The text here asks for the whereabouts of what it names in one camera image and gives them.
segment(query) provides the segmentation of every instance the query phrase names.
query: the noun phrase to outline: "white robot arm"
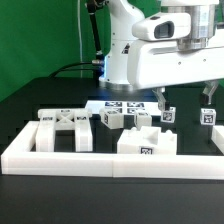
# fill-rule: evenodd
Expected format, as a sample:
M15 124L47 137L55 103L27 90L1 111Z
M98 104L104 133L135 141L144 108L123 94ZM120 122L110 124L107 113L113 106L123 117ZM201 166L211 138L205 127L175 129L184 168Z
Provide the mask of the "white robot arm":
M165 86L206 81L204 103L224 78L224 30L216 29L218 0L163 0L161 13L133 26L139 40L130 48L128 81L155 88L160 109Z
M89 0L88 11L95 29L97 56L101 54L96 21L93 12L107 5L111 20L111 48L105 56L104 74L99 78L100 86L116 90L131 90L127 80L127 60L129 47L137 38L132 35L132 26L143 20L144 14L129 4L127 0Z

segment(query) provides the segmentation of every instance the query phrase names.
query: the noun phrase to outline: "white cube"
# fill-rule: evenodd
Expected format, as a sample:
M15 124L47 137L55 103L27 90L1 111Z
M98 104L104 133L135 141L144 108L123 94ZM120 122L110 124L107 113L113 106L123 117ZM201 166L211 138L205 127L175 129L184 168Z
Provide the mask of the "white cube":
M134 123L138 130L140 130L142 126L151 127L152 116L146 110L136 110L134 114Z
M124 114L113 108L103 108L100 110L101 122L110 129L124 127Z
M215 125L216 111L214 109L201 109L200 121L202 125Z
M174 123L176 116L176 107L170 107L170 110L161 112L161 122Z

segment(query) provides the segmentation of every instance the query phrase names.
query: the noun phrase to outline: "green wall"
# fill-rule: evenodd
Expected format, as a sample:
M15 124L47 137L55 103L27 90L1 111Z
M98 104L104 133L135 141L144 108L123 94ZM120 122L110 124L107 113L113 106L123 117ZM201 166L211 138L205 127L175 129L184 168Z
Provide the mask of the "green wall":
M83 60L95 57L89 16L81 0ZM158 11L156 0L130 0L146 16ZM110 46L108 9L98 11L104 52ZM0 101L35 77L80 61L77 0L0 0Z

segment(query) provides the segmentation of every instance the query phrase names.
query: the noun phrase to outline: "black tabletop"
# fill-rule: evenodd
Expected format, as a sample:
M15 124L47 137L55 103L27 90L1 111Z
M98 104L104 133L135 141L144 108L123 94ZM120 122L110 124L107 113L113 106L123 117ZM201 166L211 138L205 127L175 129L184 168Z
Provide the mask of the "black tabletop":
M178 154L222 156L211 139L211 126L200 124L198 85L166 88L177 108L174 124L153 117L153 126L178 135ZM212 105L217 124L224 124L224 89ZM112 91L93 79L38 78L0 103L0 153L42 108L83 108L87 100L147 101L150 90ZM132 127L125 116L125 128ZM99 115L91 119L94 152L116 153L122 130L109 131ZM224 181L142 178L0 176L2 223L223 223Z

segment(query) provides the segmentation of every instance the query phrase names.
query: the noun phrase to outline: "qr code label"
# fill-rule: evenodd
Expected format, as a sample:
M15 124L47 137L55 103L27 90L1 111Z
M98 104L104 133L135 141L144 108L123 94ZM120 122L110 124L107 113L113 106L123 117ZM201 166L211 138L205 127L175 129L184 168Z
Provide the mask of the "qr code label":
M108 116L106 114L104 115L104 122L105 124L108 124Z
M169 112L164 112L163 113L163 120L164 121L172 121L173 114Z
M140 153L141 154L146 154L146 155L152 155L152 148L141 147Z
M43 117L43 121L53 121L53 117Z
M87 117L77 117L77 120L81 120L81 121L84 121L84 120L87 120Z
M144 107L144 103L137 103L137 102L128 102L127 107L137 107L137 108L142 108Z
M108 101L105 102L106 107L122 107L122 102L117 102L117 101Z
M61 113L70 113L71 112L71 110L61 110Z
M212 124L214 121L213 115L204 115L204 123L205 124Z

